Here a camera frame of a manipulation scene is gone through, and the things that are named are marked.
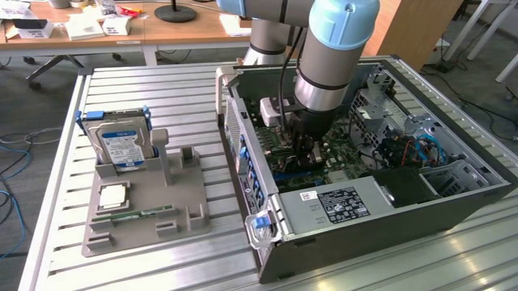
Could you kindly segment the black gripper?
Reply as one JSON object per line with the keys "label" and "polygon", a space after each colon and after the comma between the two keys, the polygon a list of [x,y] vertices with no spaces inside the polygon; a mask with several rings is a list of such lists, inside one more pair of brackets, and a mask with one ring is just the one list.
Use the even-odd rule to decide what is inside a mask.
{"label": "black gripper", "polygon": [[335,115],[335,109],[323,112],[303,109],[291,113],[288,135],[297,164],[311,163],[307,155],[315,142],[320,141],[329,131]]}

